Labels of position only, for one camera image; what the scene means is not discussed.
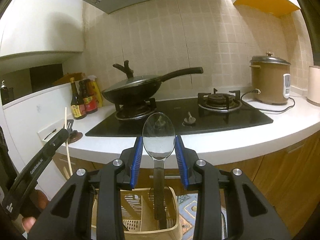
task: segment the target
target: white countertop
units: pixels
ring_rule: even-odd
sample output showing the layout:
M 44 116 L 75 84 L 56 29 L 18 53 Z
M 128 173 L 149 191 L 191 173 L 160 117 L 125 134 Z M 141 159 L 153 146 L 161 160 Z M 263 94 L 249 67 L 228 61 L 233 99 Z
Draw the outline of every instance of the white countertop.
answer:
M 236 130 L 182 135 L 185 147 L 195 150 L 199 158 L 213 165 L 232 163 L 251 159 L 288 147 L 320 130 L 320 107 L 306 101 L 305 97 L 292 93 L 295 107 L 283 114 L 268 114 L 274 121 Z M 264 109 L 284 109 L 287 106 L 270 106 L 244 97 L 252 106 Z M 114 106 L 104 106 L 82 120 L 75 120 L 73 129 L 83 135 L 115 111 Z M 40 131 L 44 138 L 54 128 L 60 129 L 63 121 L 57 122 Z M 69 145 L 70 156 L 98 163 L 108 163 L 118 158 L 124 149 L 133 147 L 135 137 L 87 137 Z M 58 151 L 66 155 L 63 144 Z M 153 160 L 143 149 L 141 168 L 153 168 Z M 167 158 L 165 168 L 177 168 L 175 151 Z

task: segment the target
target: finger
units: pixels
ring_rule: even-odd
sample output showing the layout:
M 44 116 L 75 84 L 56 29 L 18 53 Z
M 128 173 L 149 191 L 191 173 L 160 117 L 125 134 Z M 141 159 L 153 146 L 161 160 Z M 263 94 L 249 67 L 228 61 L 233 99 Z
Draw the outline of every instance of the finger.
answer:
M 38 206 L 41 209 L 45 209 L 45 207 L 48 205 L 49 200 L 47 196 L 41 191 L 37 189 L 37 194 L 38 194 Z
M 36 219 L 34 217 L 28 217 L 28 218 L 23 218 L 22 219 L 22 226 L 24 230 L 29 233 L 30 229 L 32 226 L 35 224 Z

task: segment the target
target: clear plastic spoon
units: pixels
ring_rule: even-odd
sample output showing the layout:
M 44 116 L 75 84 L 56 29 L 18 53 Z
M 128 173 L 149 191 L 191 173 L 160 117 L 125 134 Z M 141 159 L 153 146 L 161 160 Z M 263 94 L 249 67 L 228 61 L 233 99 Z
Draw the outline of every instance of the clear plastic spoon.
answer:
M 155 113 L 146 120 L 142 140 L 147 153 L 154 161 L 153 192 L 155 219 L 159 220 L 160 229 L 166 228 L 164 211 L 164 161 L 173 152 L 175 131 L 171 120 L 163 113 Z

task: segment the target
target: rice cooker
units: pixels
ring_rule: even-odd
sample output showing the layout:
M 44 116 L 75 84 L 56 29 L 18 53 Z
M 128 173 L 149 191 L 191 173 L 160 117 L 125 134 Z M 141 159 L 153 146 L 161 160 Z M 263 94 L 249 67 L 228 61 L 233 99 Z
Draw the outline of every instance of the rice cooker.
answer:
M 266 56 L 253 56 L 250 64 L 252 86 L 261 92 L 255 94 L 255 98 L 267 104 L 286 104 L 291 86 L 291 64 L 273 57 L 270 52 Z

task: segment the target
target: rice cooker lid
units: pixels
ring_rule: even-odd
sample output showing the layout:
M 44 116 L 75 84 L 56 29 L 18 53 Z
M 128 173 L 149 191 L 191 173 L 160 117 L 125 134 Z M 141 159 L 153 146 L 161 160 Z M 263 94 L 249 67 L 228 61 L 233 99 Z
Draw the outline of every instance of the rice cooker lid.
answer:
M 259 63 L 275 63 L 275 64 L 283 64 L 283 65 L 291 65 L 288 61 L 279 58 L 273 57 L 271 52 L 267 52 L 266 56 L 253 56 L 250 60 L 250 63 L 259 62 Z

